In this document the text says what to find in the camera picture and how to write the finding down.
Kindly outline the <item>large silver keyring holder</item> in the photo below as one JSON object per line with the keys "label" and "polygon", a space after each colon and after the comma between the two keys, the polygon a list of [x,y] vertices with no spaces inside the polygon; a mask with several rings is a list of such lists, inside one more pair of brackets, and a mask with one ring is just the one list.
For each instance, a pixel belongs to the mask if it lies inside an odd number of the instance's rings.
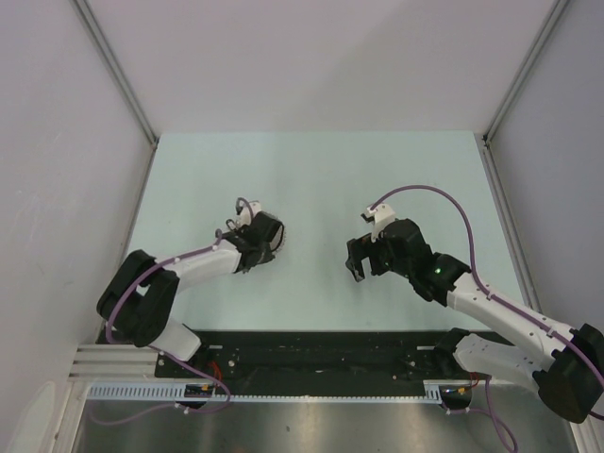
{"label": "large silver keyring holder", "polygon": [[271,252],[276,255],[282,248],[286,240],[286,228],[283,224],[281,224],[277,228],[277,233],[274,236],[273,240],[270,242]]}

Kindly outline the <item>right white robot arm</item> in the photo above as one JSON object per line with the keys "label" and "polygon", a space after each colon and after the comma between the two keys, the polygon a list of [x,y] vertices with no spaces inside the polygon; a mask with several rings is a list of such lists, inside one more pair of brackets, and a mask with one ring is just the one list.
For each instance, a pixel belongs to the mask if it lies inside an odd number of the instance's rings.
{"label": "right white robot arm", "polygon": [[603,395],[603,334],[583,324],[568,326],[514,302],[503,300],[476,282],[472,269],[450,255],[434,252],[417,224],[394,220],[378,234],[346,244],[345,262],[356,281],[371,273],[405,278],[428,302],[466,314],[505,339],[481,340],[456,330],[435,355],[437,371],[458,378],[472,371],[536,393],[561,418],[583,423]]}

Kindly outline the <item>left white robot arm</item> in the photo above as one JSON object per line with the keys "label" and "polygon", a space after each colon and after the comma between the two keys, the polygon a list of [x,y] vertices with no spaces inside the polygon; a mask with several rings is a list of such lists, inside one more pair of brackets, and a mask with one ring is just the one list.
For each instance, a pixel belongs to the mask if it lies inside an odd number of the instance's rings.
{"label": "left white robot arm", "polygon": [[153,348],[175,358],[186,376],[202,375],[209,355],[198,335],[173,318],[177,294],[272,261],[284,239],[284,224],[261,210],[240,215],[234,228],[218,230],[214,242],[201,249],[164,260],[141,249],[131,252],[97,303],[107,341]]}

